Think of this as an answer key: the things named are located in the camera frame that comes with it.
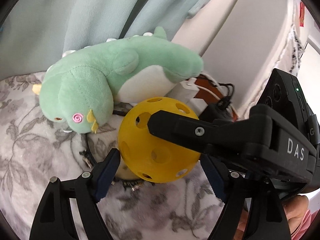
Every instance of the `stuffed toy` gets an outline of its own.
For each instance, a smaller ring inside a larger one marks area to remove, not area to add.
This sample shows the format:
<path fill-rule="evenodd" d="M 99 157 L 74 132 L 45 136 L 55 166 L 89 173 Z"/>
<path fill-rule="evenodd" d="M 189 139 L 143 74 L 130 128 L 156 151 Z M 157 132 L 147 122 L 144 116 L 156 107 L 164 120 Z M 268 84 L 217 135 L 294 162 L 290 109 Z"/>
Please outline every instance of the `stuffed toy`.
<path fill-rule="evenodd" d="M 89 133 L 108 121 L 114 102 L 164 96 L 202 70 L 198 54 L 168 41 L 164 29 L 157 27 L 153 35 L 112 39 L 72 51 L 47 70 L 33 91 L 49 120 Z"/>

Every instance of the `bed sheet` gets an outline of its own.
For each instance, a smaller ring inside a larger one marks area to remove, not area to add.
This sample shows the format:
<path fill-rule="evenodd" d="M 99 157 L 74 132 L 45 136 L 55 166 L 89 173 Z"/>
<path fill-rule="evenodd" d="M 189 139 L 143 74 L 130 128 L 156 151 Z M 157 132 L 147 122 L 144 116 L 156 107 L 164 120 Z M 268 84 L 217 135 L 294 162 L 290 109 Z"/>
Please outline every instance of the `bed sheet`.
<path fill-rule="evenodd" d="M 63 124 L 43 116 L 38 96 L 31 91 L 43 76 L 41 72 L 0 81 L 0 209 L 21 240 L 29 238 L 50 177 L 74 179 L 90 170 L 79 154 L 84 150 L 83 137 L 65 133 Z M 117 147 L 121 121 L 113 115 L 98 134 L 89 135 L 97 161 Z M 71 206 L 79 239 L 87 239 L 76 202 L 71 201 Z M 205 240 L 223 203 L 198 163 L 182 179 L 154 186 L 145 183 L 134 192 L 117 182 L 98 208 L 115 240 Z"/>

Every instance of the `yellow felt beak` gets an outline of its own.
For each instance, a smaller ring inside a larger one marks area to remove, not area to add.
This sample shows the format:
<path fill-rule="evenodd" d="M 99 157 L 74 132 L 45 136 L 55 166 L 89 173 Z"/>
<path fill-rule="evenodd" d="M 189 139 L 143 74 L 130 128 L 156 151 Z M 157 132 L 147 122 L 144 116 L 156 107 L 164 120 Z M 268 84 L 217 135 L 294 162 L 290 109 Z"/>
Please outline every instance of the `yellow felt beak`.
<path fill-rule="evenodd" d="M 41 84 L 34 84 L 32 86 L 32 91 L 36 94 L 39 95 L 40 94 L 40 90 L 41 90 Z"/>
<path fill-rule="evenodd" d="M 91 130 L 92 130 L 94 133 L 97 133 L 97 130 L 98 130 L 98 128 L 99 128 L 99 125 L 98 125 L 98 123 L 97 123 L 96 118 L 95 118 L 94 115 L 93 115 L 92 109 L 90 109 L 89 113 L 87 114 L 87 121 L 88 121 L 88 122 L 93 122 L 92 127 L 91 127 Z"/>

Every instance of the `ball hole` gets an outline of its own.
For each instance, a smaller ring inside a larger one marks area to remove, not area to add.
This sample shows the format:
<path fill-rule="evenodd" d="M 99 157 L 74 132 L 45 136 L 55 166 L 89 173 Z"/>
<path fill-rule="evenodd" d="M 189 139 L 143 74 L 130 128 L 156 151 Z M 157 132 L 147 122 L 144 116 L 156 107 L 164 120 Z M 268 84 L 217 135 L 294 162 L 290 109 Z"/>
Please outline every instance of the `ball hole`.
<path fill-rule="evenodd" d="M 151 114 L 147 112 L 139 114 L 139 116 L 136 118 L 136 121 L 135 121 L 136 126 L 140 129 L 147 127 L 150 117 L 151 117 Z"/>
<path fill-rule="evenodd" d="M 142 176 L 147 178 L 147 179 L 152 179 L 148 174 L 142 173 Z"/>
<path fill-rule="evenodd" d="M 179 103 L 176 103 L 176 107 L 178 108 L 178 110 L 180 112 L 182 112 L 184 114 L 190 114 L 190 110 L 186 106 L 179 104 Z"/>
<path fill-rule="evenodd" d="M 159 164 L 167 163 L 170 160 L 170 151 L 166 147 L 157 147 L 151 152 L 151 159 Z"/>
<path fill-rule="evenodd" d="M 181 175 L 185 174 L 187 171 L 188 171 L 188 169 L 183 169 L 183 170 L 179 171 L 179 172 L 176 174 L 176 177 L 180 177 Z"/>
<path fill-rule="evenodd" d="M 120 143 L 119 148 L 120 148 L 120 153 L 121 153 L 123 160 L 127 160 L 130 156 L 129 146 L 127 145 L 127 143 L 125 141 L 123 141 Z"/>
<path fill-rule="evenodd" d="M 161 100 L 162 100 L 162 98 L 152 98 L 152 99 L 148 100 L 147 102 L 153 103 L 153 102 L 158 102 L 158 101 L 161 101 Z"/>

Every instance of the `human hand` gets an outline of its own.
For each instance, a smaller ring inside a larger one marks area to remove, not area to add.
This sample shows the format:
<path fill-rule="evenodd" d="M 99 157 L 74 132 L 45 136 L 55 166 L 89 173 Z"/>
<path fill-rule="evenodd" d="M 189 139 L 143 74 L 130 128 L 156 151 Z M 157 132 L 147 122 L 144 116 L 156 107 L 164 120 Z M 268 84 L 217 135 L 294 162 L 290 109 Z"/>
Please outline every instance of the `human hand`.
<path fill-rule="evenodd" d="M 282 203 L 286 214 L 290 233 L 292 234 L 301 224 L 303 217 L 308 209 L 309 200 L 306 196 L 297 195 Z M 248 212 L 242 210 L 238 228 L 234 236 L 234 240 L 242 240 L 245 226 L 248 221 Z"/>

